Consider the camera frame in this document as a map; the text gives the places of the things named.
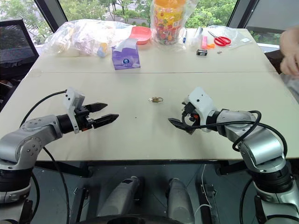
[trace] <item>scissors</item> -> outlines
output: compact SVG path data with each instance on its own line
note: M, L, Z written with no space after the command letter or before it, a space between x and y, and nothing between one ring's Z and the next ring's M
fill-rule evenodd
M230 43L232 42L231 39L224 37L224 36L216 36L215 34L213 34L212 32L208 31L210 35L212 35L214 37L214 43L218 46L224 47L226 45L230 45Z

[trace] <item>marker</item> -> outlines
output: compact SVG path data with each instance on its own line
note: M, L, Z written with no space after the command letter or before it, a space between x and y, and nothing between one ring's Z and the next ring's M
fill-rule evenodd
M183 34L183 43L186 42L186 36L187 36L187 29L185 28L184 34Z
M201 48L202 49L207 49L207 36L202 37Z

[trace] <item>tree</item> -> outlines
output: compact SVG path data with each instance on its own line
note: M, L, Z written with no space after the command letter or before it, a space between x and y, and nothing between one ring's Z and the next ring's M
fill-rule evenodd
M108 12L112 20L115 21L115 11L116 11L115 0L99 0L99 3L108 9Z
M186 22L187 28L226 26L236 0L201 0Z
M115 11L115 15L123 16L122 10L117 9ZM140 18L141 17L141 14L139 12L136 12L134 10L129 10L129 9L125 9L125 15L127 15L129 18Z
M128 22L128 16L126 16L125 9L128 9L131 0L115 0L115 4L121 6L122 16L125 22Z
M22 18L35 44L43 44L52 34L33 0L1 0L1 18Z
M137 6L137 10L140 11L140 15L143 18L146 18L149 26L150 26L150 6L151 6L152 0L137 0L136 4L138 4Z
M106 9L98 0L59 0L59 2L68 21L105 19Z

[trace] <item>pen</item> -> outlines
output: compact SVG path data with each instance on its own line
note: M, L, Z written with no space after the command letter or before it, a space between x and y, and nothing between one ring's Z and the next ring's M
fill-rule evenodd
M187 29L185 28L184 34L183 34L183 43L186 42L186 36L187 36Z

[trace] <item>white cable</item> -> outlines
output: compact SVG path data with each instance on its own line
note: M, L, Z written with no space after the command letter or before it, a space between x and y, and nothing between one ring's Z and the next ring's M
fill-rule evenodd
M206 168L206 164L204 165L204 169L202 170L202 174L201 174L201 184L202 184L202 188L203 188L203 190L204 190L204 194L205 194L205 196L206 196L206 190L205 190L204 181L203 181L205 168ZM210 206L210 208L211 208L212 206L211 206L211 203L209 202L207 196L206 196L206 201L209 203L209 206Z
M195 211L195 213L194 213L194 217L196 217L196 213L198 212L198 210L201 208L201 207L204 207L204 206L207 206L207 207L212 207L211 205L208 205L208 204L202 204L202 205L200 205L197 209L196 209L196 211Z

